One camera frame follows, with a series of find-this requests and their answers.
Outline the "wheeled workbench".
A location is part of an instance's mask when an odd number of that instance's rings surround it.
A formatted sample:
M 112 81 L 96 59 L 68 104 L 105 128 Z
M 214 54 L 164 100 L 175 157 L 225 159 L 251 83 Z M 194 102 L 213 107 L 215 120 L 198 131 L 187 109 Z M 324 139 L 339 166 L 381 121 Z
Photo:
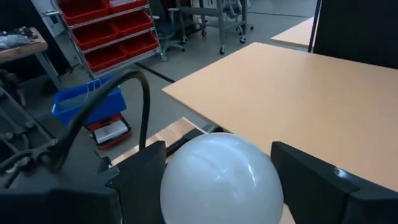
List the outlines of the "wheeled workbench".
M 185 25 L 183 15 L 200 16 L 200 22 L 193 21 L 200 26 L 203 37 L 207 35 L 206 28 L 218 28 L 220 49 L 219 54 L 224 55 L 225 37 L 227 31 L 235 29 L 239 33 L 239 42 L 246 43 L 247 30 L 254 30 L 252 24 L 248 24 L 248 9 L 251 6 L 250 0 L 208 0 L 209 3 L 215 2 L 215 7 L 205 7 L 205 0 L 198 1 L 199 6 L 183 6 L 182 0 L 175 0 L 176 7 L 180 11 L 179 21 Z

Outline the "office chair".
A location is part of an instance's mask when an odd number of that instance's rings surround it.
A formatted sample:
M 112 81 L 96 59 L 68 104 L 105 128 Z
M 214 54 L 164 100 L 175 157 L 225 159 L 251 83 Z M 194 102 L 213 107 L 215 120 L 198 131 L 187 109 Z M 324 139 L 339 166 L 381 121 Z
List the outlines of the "office chair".
M 185 51 L 185 41 L 183 39 L 177 40 L 175 35 L 181 30 L 181 25 L 174 19 L 174 14 L 170 14 L 169 22 L 155 22 L 155 28 L 157 36 L 160 41 L 162 52 L 160 56 L 163 62 L 167 62 L 169 59 L 166 55 L 166 51 L 170 48 L 180 49 L 182 52 Z

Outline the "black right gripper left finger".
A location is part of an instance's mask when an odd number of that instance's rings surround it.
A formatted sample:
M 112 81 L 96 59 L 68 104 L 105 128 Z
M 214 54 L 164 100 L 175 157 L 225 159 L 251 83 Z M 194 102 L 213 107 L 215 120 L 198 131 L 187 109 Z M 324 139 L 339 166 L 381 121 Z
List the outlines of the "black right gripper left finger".
M 123 160 L 109 182 L 118 192 L 89 192 L 71 185 L 46 194 L 0 197 L 0 224 L 164 224 L 160 185 L 165 142 Z

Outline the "black divider panel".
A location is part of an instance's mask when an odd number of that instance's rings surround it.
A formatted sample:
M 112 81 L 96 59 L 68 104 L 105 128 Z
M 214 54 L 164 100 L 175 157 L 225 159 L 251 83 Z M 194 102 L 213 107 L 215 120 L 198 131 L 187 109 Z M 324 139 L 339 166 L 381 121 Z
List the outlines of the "black divider panel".
M 308 51 L 398 69 L 398 0 L 317 0 Z

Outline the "red black case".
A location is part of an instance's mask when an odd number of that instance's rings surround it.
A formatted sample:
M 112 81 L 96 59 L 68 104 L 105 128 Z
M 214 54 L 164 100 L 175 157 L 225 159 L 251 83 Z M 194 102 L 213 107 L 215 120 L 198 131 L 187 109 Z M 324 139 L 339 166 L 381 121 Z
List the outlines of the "red black case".
M 131 127 L 121 113 L 92 123 L 85 128 L 91 132 L 99 150 L 109 149 L 129 138 Z

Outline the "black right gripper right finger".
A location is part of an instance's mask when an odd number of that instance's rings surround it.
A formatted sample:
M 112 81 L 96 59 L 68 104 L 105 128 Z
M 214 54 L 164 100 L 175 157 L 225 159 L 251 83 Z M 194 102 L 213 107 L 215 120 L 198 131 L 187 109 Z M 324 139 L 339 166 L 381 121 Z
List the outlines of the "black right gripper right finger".
M 296 224 L 398 224 L 398 192 L 280 141 L 271 161 Z

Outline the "black aluminium table frame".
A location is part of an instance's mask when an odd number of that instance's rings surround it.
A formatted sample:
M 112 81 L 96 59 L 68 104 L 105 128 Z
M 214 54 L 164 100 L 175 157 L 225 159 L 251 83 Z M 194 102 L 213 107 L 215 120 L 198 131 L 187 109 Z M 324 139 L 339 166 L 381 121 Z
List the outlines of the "black aluminium table frame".
M 180 149 L 187 142 L 191 141 L 193 138 L 204 134 L 206 134 L 206 132 L 203 132 L 198 128 L 194 128 L 193 130 L 189 131 L 187 134 L 184 134 L 176 142 L 166 147 L 166 157 L 169 157 L 172 154 L 174 154 L 178 149 Z

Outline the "wooden workbench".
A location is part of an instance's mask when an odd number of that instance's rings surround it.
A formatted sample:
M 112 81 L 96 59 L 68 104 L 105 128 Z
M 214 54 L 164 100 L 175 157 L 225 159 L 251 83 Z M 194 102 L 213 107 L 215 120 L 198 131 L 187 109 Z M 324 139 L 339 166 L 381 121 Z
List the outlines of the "wooden workbench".
M 57 90 L 62 90 L 62 81 L 46 54 L 48 49 L 47 42 L 35 27 L 30 27 L 29 29 L 37 36 L 37 38 L 27 45 L 0 51 L 0 64 L 34 55 L 46 71 L 53 84 L 57 87 Z

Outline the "red bin shelf rack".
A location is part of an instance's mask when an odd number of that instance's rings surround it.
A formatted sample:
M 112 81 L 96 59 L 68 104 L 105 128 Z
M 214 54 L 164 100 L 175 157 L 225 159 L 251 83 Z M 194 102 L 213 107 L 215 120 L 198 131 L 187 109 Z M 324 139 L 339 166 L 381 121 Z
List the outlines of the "red bin shelf rack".
M 161 48 L 149 0 L 50 0 L 79 62 L 97 78 L 152 57 Z

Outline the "blue plastic bin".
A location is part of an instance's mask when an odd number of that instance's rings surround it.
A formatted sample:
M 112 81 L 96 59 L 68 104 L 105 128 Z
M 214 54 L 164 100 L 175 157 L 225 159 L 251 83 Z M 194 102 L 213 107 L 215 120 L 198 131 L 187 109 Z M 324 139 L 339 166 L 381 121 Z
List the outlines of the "blue plastic bin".
M 52 106 L 52 116 L 57 118 L 64 126 L 80 111 L 82 104 L 87 102 L 108 80 L 114 75 L 97 78 L 95 80 L 76 85 L 58 92 Z M 102 103 L 96 107 L 84 122 L 84 126 L 98 122 L 109 116 L 118 114 L 126 109 L 126 103 L 117 86 Z

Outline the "white lightbulb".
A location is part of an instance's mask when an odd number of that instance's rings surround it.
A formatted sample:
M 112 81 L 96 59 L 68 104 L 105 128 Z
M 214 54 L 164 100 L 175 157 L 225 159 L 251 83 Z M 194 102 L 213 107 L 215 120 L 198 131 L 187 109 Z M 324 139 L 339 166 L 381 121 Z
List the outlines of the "white lightbulb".
M 185 143 L 160 188 L 165 224 L 279 224 L 284 196 L 267 154 L 229 133 Z

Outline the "beige desk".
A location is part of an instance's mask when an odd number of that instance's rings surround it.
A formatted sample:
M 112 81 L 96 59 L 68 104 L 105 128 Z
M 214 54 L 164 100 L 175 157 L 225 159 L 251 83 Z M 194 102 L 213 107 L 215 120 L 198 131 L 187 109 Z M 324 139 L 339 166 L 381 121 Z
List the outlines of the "beige desk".
M 308 48 L 312 35 L 314 17 L 293 26 L 271 38 L 271 41 L 294 47 Z
M 272 143 L 398 192 L 398 70 L 253 43 L 166 94 L 271 159 Z

